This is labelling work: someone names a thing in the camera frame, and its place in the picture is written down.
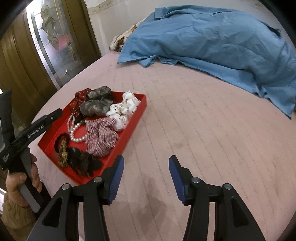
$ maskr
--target pink bedsheet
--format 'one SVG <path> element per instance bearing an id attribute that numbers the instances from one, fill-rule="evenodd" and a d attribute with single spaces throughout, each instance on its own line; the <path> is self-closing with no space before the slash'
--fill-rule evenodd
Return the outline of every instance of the pink bedsheet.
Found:
<path id="1" fill-rule="evenodd" d="M 35 119 L 64 108 L 76 91 L 109 86 L 147 95 L 144 112 L 123 152 L 125 169 L 116 200 L 104 206 L 111 241 L 180 241 L 190 207 L 184 207 L 168 169 L 180 163 L 205 182 L 231 183 L 266 240 L 275 241 L 296 210 L 296 118 L 288 119 L 266 99 L 184 66 L 156 62 L 116 64 L 109 53 L 59 90 Z M 51 195 L 75 185 L 45 156 L 37 156 L 41 180 Z M 83 216 L 80 208 L 80 235 Z M 208 240 L 213 239 L 214 209 Z"/>

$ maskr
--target red tray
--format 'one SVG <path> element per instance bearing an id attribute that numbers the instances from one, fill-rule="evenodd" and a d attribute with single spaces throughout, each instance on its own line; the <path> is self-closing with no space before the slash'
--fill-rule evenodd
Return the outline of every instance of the red tray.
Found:
<path id="1" fill-rule="evenodd" d="M 112 91 L 111 93 L 115 103 L 120 103 L 122 101 L 123 92 Z M 128 140 L 130 139 L 134 129 L 136 128 L 136 125 L 139 122 L 140 117 L 142 116 L 147 106 L 147 102 L 146 95 L 135 94 L 135 97 L 138 98 L 141 103 L 139 104 L 133 116 L 130 118 L 129 123 L 127 124 L 125 129 L 121 132 L 118 132 L 119 139 L 117 140 L 116 145 L 112 149 L 111 153 L 104 158 L 100 158 L 100 160 L 102 161 L 102 167 L 100 170 L 94 171 L 94 176 L 101 176 L 105 168 L 113 165 L 116 156 L 122 154 L 126 144 L 128 143 Z M 69 178 L 71 178 L 78 184 L 85 184 L 89 180 L 93 179 L 93 177 L 78 176 L 69 166 L 62 168 L 58 163 L 58 153 L 56 153 L 54 150 L 54 143 L 57 137 L 62 133 L 68 133 L 67 121 L 72 113 L 69 106 L 70 103 L 63 109 L 63 115 L 52 124 L 51 128 L 41 138 L 38 146 L 64 174 L 66 174 Z M 82 126 L 76 130 L 75 137 L 82 137 L 85 134 L 85 126 Z M 86 151 L 87 146 L 85 142 L 78 144 L 70 141 L 69 147 L 76 147 L 82 151 Z"/>

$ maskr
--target pink gingham scrunchie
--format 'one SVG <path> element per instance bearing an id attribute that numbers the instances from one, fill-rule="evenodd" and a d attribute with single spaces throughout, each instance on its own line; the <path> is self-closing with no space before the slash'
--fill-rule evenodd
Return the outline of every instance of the pink gingham scrunchie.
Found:
<path id="1" fill-rule="evenodd" d="M 119 138 L 114 131 L 115 119 L 100 118 L 95 121 L 86 123 L 86 137 L 87 152 L 96 157 L 105 157 L 109 155 L 111 150 Z"/>

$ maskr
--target beige sleeve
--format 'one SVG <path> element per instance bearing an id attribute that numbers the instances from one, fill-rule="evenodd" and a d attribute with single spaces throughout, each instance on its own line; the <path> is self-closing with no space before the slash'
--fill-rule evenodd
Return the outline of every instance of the beige sleeve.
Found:
<path id="1" fill-rule="evenodd" d="M 15 204 L 7 194 L 4 196 L 1 219 L 16 241 L 26 241 L 36 222 L 35 215 L 30 208 Z"/>

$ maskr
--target stained glass window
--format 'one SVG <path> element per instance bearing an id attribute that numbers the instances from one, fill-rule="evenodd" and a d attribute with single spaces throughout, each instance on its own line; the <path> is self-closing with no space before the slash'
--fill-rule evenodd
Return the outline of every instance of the stained glass window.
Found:
<path id="1" fill-rule="evenodd" d="M 59 90 L 84 69 L 65 20 L 62 2 L 33 0 L 26 10 L 36 50 Z"/>

